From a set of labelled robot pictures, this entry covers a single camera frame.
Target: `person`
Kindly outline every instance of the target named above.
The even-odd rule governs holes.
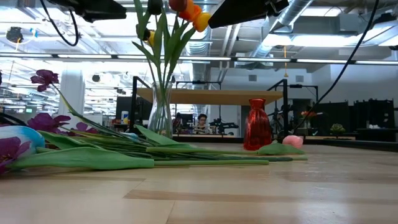
[[[205,114],[199,114],[198,125],[193,130],[194,134],[208,134],[209,130],[206,128],[207,116]]]

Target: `purple tulip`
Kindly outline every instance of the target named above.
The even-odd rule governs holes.
[[[33,84],[41,84],[37,87],[37,91],[39,92],[45,91],[52,83],[60,83],[58,74],[46,69],[36,71],[36,75],[31,77],[30,80],[32,80]]]
[[[75,131],[80,131],[80,132],[86,132],[86,133],[91,133],[91,134],[98,134],[98,131],[95,128],[88,128],[88,125],[86,123],[83,122],[79,122],[76,124],[76,128],[72,128],[72,130]],[[69,132],[68,133],[69,136],[79,136],[79,134],[73,133],[73,132]]]
[[[6,165],[16,160],[30,147],[30,141],[21,144],[18,137],[0,139],[0,174],[6,171]]]
[[[69,121],[70,117],[65,115],[60,115],[54,119],[48,113],[39,113],[35,118],[27,121],[27,125],[36,131],[46,131],[50,133],[61,133],[58,128],[65,123],[62,121]]]

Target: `clear glass vase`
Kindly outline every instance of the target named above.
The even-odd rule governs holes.
[[[173,138],[172,115],[170,112],[171,90],[171,83],[166,88],[161,86],[159,82],[152,84],[153,101],[148,124],[148,129],[170,139]]]

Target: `red glass vase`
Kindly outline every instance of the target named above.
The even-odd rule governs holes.
[[[265,99],[251,99],[251,110],[246,118],[244,148],[255,151],[262,146],[271,144],[271,127],[264,111]]]

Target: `wooden shelf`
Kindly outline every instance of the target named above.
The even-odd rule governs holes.
[[[137,95],[152,102],[152,89],[138,88]],[[282,98],[281,91],[183,90],[173,89],[170,103],[199,105],[250,105],[253,98],[266,99],[266,105]]]

